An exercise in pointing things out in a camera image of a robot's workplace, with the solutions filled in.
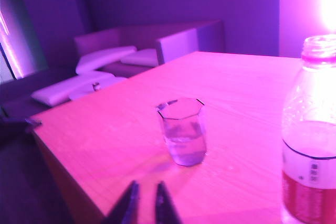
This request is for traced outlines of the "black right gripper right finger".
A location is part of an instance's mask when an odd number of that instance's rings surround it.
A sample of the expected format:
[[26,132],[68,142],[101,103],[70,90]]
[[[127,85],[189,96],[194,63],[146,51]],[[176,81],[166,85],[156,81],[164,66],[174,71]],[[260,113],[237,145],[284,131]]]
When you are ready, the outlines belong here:
[[182,223],[164,181],[159,182],[156,189],[155,223]]

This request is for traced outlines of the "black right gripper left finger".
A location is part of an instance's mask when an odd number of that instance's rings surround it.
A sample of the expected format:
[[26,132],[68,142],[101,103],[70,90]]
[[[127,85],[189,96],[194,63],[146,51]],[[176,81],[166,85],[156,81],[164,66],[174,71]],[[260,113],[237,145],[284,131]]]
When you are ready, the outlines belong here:
[[139,183],[133,180],[101,223],[138,223]]

